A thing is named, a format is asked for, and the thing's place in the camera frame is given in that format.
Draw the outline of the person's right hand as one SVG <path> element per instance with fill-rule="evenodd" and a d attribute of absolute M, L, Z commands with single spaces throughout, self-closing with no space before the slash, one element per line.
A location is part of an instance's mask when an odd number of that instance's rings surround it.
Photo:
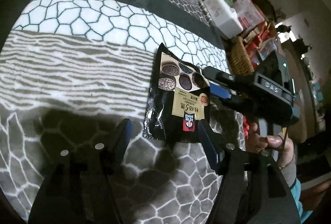
<path fill-rule="evenodd" d="M 290 138 L 281 135 L 268 135 L 262 137 L 258 132 L 258 125 L 250 123 L 250 131 L 246 139 L 246 150 L 252 153 L 259 153 L 262 150 L 271 148 L 278 151 L 277 164 L 280 169 L 295 165 L 295 147 Z"/>

